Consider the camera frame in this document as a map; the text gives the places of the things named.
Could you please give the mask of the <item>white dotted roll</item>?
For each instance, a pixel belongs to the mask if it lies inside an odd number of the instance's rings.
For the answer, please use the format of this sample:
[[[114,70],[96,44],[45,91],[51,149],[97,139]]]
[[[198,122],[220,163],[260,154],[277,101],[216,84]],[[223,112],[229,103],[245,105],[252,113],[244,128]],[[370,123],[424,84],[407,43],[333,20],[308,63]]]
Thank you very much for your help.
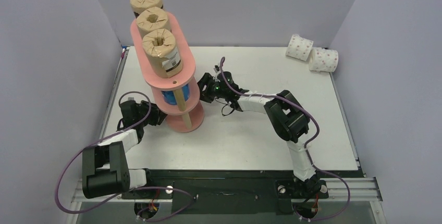
[[[338,66],[339,54],[334,49],[314,47],[310,51],[308,65],[310,71],[334,72]]]
[[[301,61],[307,61],[313,47],[313,41],[293,34],[286,49],[286,56]]]

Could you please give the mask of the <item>brown paper roll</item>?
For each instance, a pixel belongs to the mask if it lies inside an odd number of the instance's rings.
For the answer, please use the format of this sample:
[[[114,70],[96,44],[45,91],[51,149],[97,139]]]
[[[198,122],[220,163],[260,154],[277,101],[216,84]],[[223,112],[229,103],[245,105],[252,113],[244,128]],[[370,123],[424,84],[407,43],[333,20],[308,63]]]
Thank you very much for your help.
[[[142,12],[149,8],[163,8],[164,3],[163,0],[130,0],[130,6],[135,17],[138,17]]]

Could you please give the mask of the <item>brown roll front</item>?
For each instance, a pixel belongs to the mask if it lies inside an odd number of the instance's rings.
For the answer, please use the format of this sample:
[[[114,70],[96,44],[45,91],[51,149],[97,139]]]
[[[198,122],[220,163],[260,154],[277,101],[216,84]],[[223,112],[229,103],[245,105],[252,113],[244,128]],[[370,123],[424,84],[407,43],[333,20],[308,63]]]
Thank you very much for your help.
[[[136,18],[136,26],[141,38],[158,29],[171,31],[167,12],[158,7],[148,8],[140,13]]]

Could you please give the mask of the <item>white dotted roll top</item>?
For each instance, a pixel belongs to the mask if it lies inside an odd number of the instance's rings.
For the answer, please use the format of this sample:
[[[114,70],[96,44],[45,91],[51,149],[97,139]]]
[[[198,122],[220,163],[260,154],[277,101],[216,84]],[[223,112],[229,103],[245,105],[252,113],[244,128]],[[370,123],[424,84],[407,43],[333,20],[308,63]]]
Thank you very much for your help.
[[[301,61],[307,61],[313,47],[313,41],[293,34],[286,49],[286,56]]]

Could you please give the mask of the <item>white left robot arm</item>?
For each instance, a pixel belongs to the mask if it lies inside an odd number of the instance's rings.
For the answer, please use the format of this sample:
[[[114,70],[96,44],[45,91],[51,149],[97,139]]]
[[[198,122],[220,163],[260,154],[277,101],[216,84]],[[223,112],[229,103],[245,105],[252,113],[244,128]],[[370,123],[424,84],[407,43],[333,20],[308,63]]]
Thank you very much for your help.
[[[129,169],[126,153],[138,145],[147,125],[159,126],[167,117],[154,103],[130,99],[119,104],[122,118],[111,138],[82,152],[82,191],[86,198],[135,189],[143,198],[155,193],[145,169]]]

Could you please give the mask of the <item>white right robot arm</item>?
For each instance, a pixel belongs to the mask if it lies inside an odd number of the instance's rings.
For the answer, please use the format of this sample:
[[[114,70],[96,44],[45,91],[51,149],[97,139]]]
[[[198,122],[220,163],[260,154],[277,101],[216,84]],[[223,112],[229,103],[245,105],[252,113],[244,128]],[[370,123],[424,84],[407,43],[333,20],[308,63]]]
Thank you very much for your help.
[[[224,99],[233,110],[262,113],[269,118],[276,134],[287,142],[295,178],[294,189],[298,195],[308,196],[321,187],[307,148],[299,140],[308,133],[310,118],[290,91],[266,95],[241,89],[228,71],[219,72],[215,77],[206,72],[197,84],[200,100],[204,102]]]

